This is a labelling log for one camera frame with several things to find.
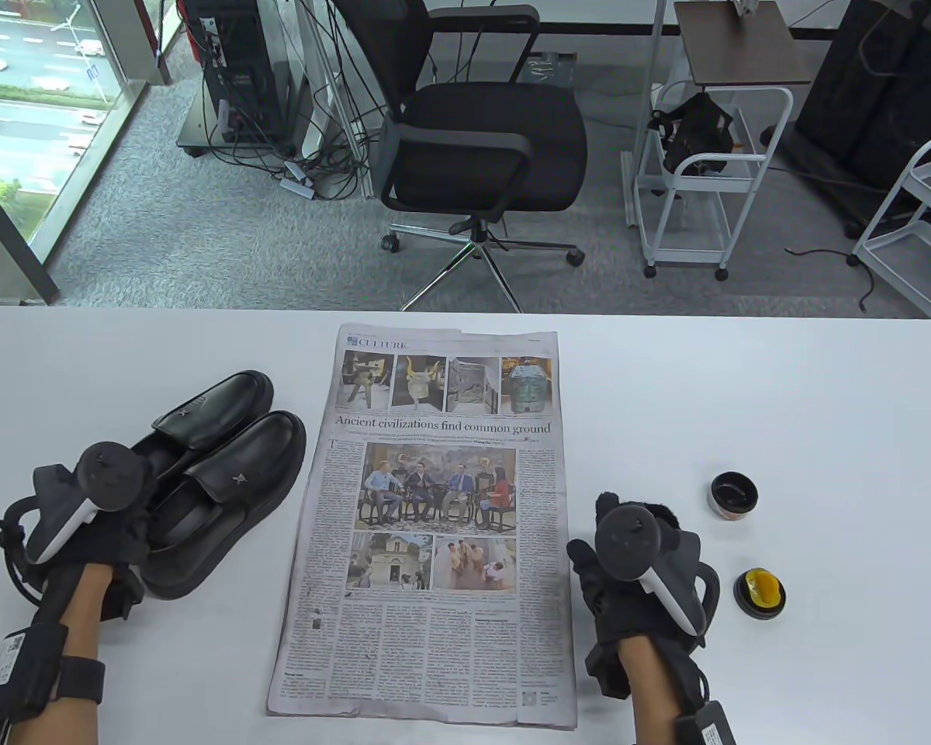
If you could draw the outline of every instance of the qr code label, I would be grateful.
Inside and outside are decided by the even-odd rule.
[[[704,745],[724,745],[721,734],[717,731],[716,724],[704,727],[701,734],[704,736]]]
[[[14,664],[18,661],[18,655],[21,653],[21,645],[25,641],[25,633],[20,632],[15,636],[8,636],[0,645],[0,685],[11,680],[11,673],[14,671]]]

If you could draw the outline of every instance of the shoe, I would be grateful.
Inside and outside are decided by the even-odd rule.
[[[171,600],[196,589],[241,536],[280,506],[305,453],[301,420],[273,411],[163,489],[149,522],[152,550],[140,565],[149,592]]]
[[[154,420],[154,432],[131,449],[152,464],[153,476],[163,483],[268,413],[272,404],[269,376],[246,369]]]

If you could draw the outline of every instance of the road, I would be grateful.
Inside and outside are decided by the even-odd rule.
[[[76,30],[80,40],[96,39],[93,31]],[[61,78],[69,90],[84,95],[99,95],[91,81],[87,64],[97,71],[97,82],[108,100],[118,93],[117,81],[106,57],[87,57],[75,50],[75,40],[69,29],[53,31],[50,26],[16,19],[0,19],[0,59],[7,70],[0,71],[0,82],[35,88],[34,78]]]
[[[96,134],[79,112],[32,103],[0,102],[0,177],[17,178],[28,191],[57,194],[79,158],[68,139]]]

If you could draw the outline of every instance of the forearm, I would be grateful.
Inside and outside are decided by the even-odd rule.
[[[113,569],[90,564],[62,614],[61,624],[68,628],[66,657],[97,659],[100,639],[100,608],[110,584]],[[61,698],[50,702],[40,716],[16,724],[11,730],[11,745],[96,745],[96,702],[80,698]]]
[[[674,723],[682,710],[649,637],[623,639],[618,655],[632,686],[637,745],[676,745]]]

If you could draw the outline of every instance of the newspaper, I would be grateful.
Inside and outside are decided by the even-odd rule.
[[[268,709],[576,726],[555,334],[345,326]]]

